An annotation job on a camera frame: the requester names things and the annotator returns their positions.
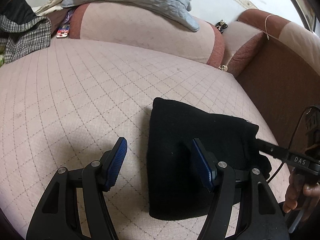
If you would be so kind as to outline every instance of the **slipper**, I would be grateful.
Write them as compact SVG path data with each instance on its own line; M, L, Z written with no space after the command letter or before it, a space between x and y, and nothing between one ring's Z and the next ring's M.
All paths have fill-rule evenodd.
M218 23L216 24L216 27L218 27L218 26L221 26L223 29L228 28L228 24L227 24L225 21L223 21L223 20L221 20L220 22L218 22Z
M218 31L222 34L223 33L223 28L221 26L216 26L216 28L218 29Z
M226 65L220 65L220 66L218 67L218 69L219 69L219 70L222 70L222 71L224 71L224 72L227 72L227 71L228 71L228 66L226 66Z

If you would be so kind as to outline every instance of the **houndstooth cloth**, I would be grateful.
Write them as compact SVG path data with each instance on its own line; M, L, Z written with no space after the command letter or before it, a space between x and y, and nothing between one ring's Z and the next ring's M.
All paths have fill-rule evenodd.
M5 63L49 47L50 38L51 22L46 17L36 17L28 23L19 25L0 15L0 47L5 47Z

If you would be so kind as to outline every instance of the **finger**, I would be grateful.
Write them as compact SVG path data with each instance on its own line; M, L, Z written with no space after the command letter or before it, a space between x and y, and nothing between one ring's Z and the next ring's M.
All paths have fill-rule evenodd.
M286 199L284 204L290 209L295 209L298 205L298 202L294 199Z
M305 184L303 186L303 194L307 197L320 197L320 186Z
M294 188L296 189L296 191L300 192L302 190L303 184L305 181L305 176L301 175L301 174L296 174L294 176Z
M293 184L294 181L294 173L290 174L289 176L289 184Z
M289 208L286 203L283 204L282 210L284 211L284 213L289 213L291 208Z
M315 207L317 206L318 202L319 202L320 197L315 197L312 198L310 201L310 205L308 206L307 210L305 211L305 213L303 214L301 221L304 222L306 221L310 215L312 214L313 210L315 209Z
M296 191L296 189L294 188L294 186L291 184L288 186L287 188L287 192L285 193L285 198L289 198L289 199L297 199L299 196L299 193Z

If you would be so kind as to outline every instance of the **diamond pattern fabric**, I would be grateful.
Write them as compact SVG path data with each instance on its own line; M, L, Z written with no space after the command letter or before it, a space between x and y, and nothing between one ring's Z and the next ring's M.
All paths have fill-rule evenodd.
M197 238L205 216L162 221L148 214L146 151L155 97L245 118L260 126L259 138L276 143L231 74L177 56L53 39L49 48L0 68L0 207L23 237L55 171L86 166L124 136L127 156L116 185L105 193L119 239ZM274 172L280 163L270 161ZM278 201L284 199L288 175L283 168L271 183ZM83 201L78 206L83 233L89 235ZM238 208L228 235L235 231Z

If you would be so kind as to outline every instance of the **metal screw head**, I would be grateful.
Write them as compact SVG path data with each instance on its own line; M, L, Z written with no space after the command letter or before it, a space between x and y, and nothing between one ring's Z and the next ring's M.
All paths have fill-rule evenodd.
M253 168L253 169L252 169L252 172L253 172L253 174L256 174L256 175L259 175L259 174L260 174L260 171L259 171L259 169L257 169L257 168Z
M227 164L225 162L218 162L219 167L225 168Z
M58 173L59 174L62 174L62 173L65 173L66 172L66 168L65 167L60 167L59 169L58 169Z
M91 163L91 166L92 167L98 167L100 165L100 162L99 161L93 161L92 163Z

